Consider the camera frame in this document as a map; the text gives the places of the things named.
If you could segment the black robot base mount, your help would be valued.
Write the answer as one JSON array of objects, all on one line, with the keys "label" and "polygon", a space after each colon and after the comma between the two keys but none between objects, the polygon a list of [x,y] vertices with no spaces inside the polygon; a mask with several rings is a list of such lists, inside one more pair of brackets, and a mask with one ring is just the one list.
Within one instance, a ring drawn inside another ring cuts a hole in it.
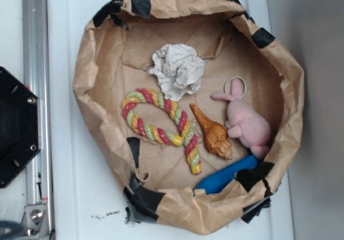
[{"label": "black robot base mount", "polygon": [[1,188],[39,152],[38,98],[1,67]]}]

